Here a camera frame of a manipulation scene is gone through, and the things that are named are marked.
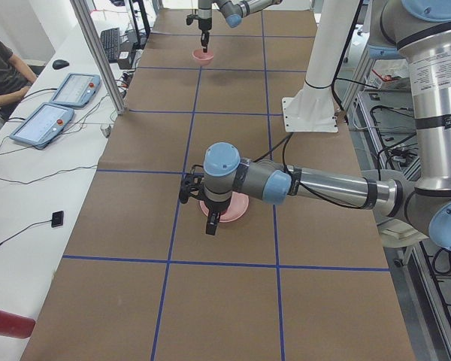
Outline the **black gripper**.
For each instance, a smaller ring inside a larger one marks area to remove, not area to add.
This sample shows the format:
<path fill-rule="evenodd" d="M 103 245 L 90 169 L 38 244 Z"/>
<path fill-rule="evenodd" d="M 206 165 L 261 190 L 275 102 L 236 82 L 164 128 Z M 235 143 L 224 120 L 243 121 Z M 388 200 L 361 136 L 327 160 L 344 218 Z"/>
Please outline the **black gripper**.
<path fill-rule="evenodd" d="M 227 211 L 230 206 L 230 199 L 222 202 L 216 202 L 210 199 L 204 201 L 209 214 L 207 216 L 206 229 L 207 235 L 215 235 L 217 224 L 219 223 L 221 216 Z"/>
<path fill-rule="evenodd" d="M 201 48 L 204 49 L 204 52 L 208 52 L 208 44 L 210 40 L 210 33 L 208 30 L 203 30 L 201 32 Z"/>

